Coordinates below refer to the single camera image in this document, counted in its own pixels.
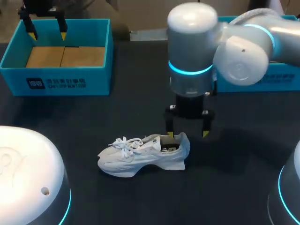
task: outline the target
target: shoe tongue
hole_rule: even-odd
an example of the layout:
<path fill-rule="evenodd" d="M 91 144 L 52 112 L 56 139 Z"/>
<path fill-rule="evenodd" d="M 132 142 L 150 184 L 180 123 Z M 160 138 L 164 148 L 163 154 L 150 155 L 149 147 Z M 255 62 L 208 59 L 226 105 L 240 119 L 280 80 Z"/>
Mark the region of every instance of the shoe tongue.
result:
<path fill-rule="evenodd" d="M 153 138 L 152 140 L 146 142 L 145 144 L 143 144 L 141 146 L 141 148 L 148 148 L 148 147 L 153 147 L 154 149 L 156 149 L 157 151 L 161 150 L 161 146 L 160 146 L 160 137 L 157 136 L 155 138 Z"/>

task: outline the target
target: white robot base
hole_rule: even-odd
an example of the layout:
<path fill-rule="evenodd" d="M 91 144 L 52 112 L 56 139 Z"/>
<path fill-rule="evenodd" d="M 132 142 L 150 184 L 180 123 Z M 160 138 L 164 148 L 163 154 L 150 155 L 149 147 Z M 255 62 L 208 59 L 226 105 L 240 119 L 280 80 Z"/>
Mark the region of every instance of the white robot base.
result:
<path fill-rule="evenodd" d="M 32 130 L 0 126 L 0 223 L 67 225 L 71 191 L 60 153 Z"/>
<path fill-rule="evenodd" d="M 272 225 L 300 225 L 300 142 L 268 197 Z"/>

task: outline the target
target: white sneaker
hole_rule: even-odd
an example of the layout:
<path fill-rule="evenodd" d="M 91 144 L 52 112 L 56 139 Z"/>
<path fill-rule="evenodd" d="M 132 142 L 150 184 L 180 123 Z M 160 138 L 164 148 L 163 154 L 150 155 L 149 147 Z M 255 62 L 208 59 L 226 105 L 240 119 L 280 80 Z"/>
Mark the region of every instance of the white sneaker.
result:
<path fill-rule="evenodd" d="M 133 177 L 145 165 L 157 165 L 164 170 L 184 170 L 190 143 L 185 133 L 150 135 L 144 139 L 118 138 L 98 156 L 98 166 L 116 177 Z"/>

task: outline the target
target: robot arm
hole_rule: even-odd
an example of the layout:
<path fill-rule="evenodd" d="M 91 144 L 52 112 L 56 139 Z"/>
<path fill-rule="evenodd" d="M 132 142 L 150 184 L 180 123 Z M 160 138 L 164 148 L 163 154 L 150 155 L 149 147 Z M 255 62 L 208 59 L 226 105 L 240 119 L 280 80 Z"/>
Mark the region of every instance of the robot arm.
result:
<path fill-rule="evenodd" d="M 265 75 L 269 62 L 300 67 L 300 23 L 270 9 L 255 9 L 230 24 L 218 22 L 214 8 L 184 3 L 168 16 L 170 86 L 176 105 L 166 108 L 166 130 L 173 134 L 173 116 L 203 119 L 202 136 L 214 113 L 203 108 L 212 90 L 213 67 L 230 83 L 252 85 Z"/>
<path fill-rule="evenodd" d="M 36 16 L 53 16 L 57 19 L 61 37 L 65 40 L 66 32 L 68 26 L 65 20 L 64 10 L 56 7 L 53 0 L 23 0 L 24 6 L 18 11 L 20 19 L 23 20 L 26 31 L 34 39 L 38 39 L 37 31 L 30 19 L 30 14 L 35 14 Z"/>

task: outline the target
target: white dome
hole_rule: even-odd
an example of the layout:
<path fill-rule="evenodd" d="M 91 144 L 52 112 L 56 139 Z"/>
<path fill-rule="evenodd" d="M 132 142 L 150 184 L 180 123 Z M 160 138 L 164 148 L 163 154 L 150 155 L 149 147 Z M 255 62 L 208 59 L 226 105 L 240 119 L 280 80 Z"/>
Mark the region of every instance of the white dome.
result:
<path fill-rule="evenodd" d="M 0 126 L 0 224 L 28 224 L 54 201 L 64 164 L 54 144 L 24 128 Z"/>

